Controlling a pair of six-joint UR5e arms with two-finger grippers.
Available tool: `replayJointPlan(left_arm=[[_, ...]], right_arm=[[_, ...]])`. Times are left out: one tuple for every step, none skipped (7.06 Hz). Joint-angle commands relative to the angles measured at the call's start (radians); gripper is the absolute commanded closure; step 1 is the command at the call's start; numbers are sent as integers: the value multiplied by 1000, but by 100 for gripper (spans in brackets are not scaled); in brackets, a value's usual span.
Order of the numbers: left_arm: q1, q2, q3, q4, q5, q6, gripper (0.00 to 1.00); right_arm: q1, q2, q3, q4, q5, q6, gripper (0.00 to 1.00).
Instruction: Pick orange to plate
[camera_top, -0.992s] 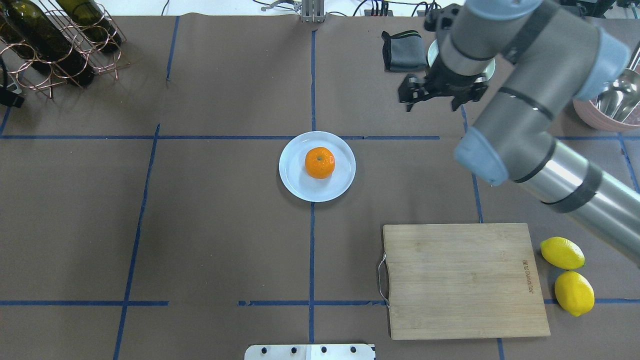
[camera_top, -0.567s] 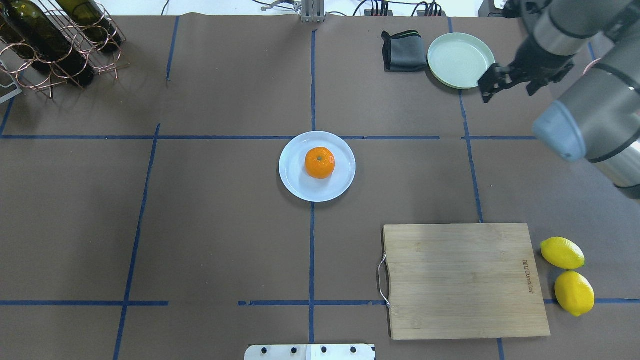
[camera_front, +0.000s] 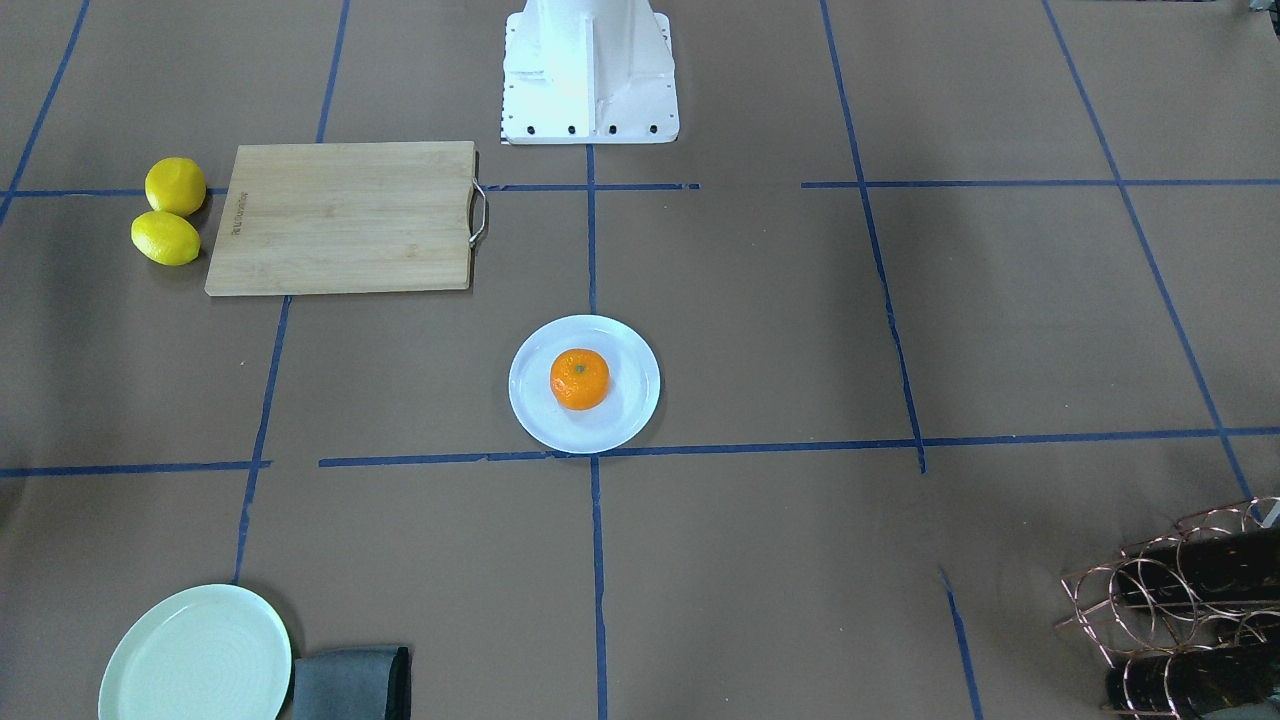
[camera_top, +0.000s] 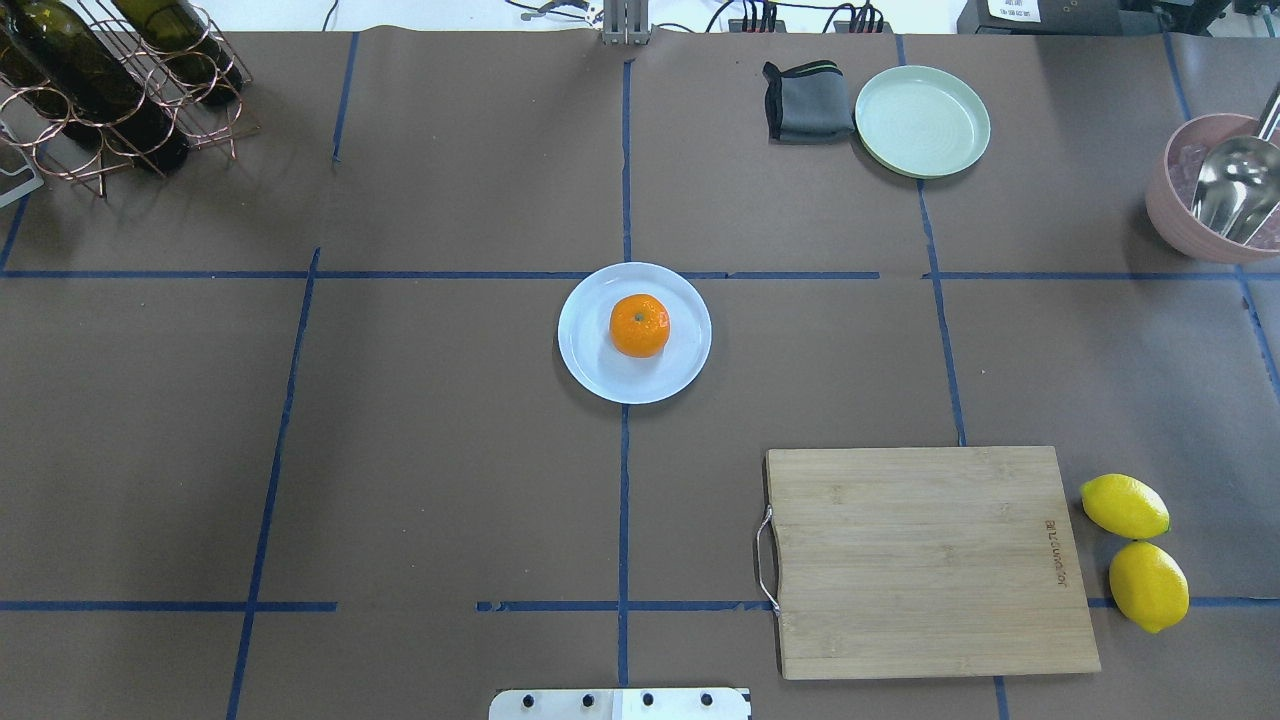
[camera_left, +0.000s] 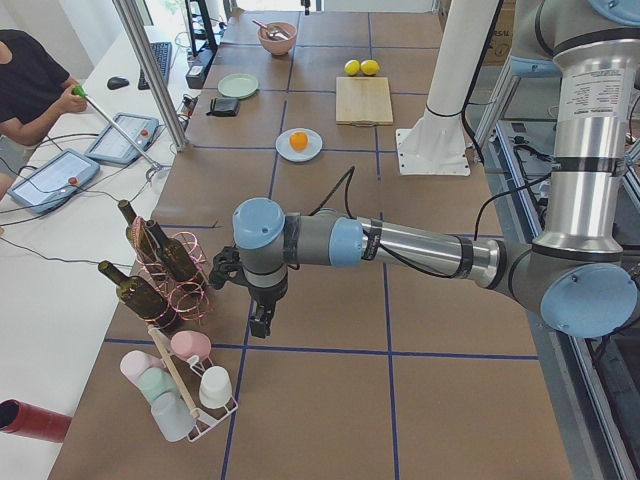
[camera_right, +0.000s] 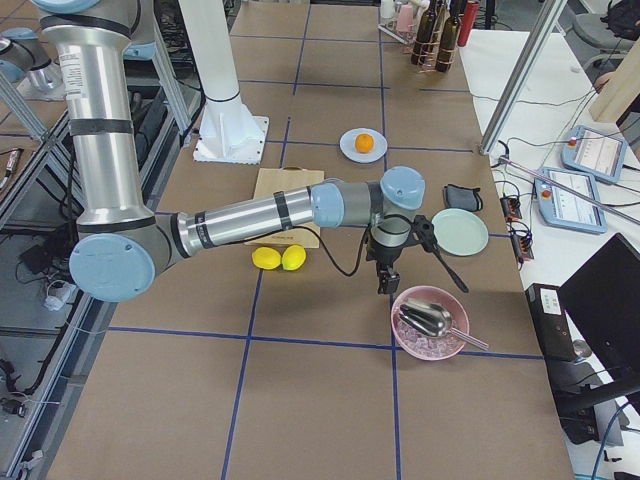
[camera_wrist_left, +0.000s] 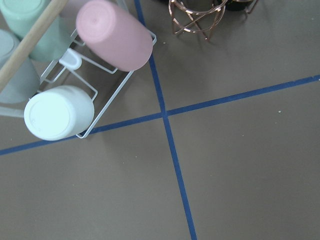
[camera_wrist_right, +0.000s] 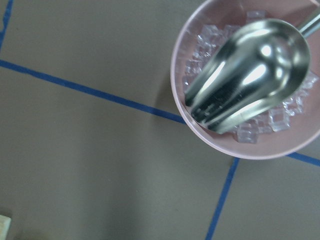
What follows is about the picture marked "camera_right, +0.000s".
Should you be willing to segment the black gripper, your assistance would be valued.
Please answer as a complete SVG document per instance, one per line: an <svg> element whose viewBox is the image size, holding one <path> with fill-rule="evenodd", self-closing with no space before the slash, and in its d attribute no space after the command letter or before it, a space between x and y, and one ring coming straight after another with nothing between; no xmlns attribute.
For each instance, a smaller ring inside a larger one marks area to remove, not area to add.
<svg viewBox="0 0 640 480"><path fill-rule="evenodd" d="M400 257L408 238L408 226L404 222L382 222L372 227L367 240L367 261L376 262L380 295L396 293L400 275L394 270L394 262Z"/></svg>

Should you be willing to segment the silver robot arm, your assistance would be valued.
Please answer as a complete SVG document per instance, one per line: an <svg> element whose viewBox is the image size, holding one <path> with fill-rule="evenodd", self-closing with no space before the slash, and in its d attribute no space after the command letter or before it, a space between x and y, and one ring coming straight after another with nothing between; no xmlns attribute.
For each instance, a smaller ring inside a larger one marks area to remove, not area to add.
<svg viewBox="0 0 640 480"><path fill-rule="evenodd" d="M426 184L409 167L377 182L325 181L195 214L156 214L144 203L124 72L126 49L153 23L145 1L41 1L40 24L58 51L69 132L85 196L69 266L78 287L122 302L145 292L178 261L204 249L243 243L307 223L361 227L379 291L399 281L405 247L434 248L420 214Z"/></svg>

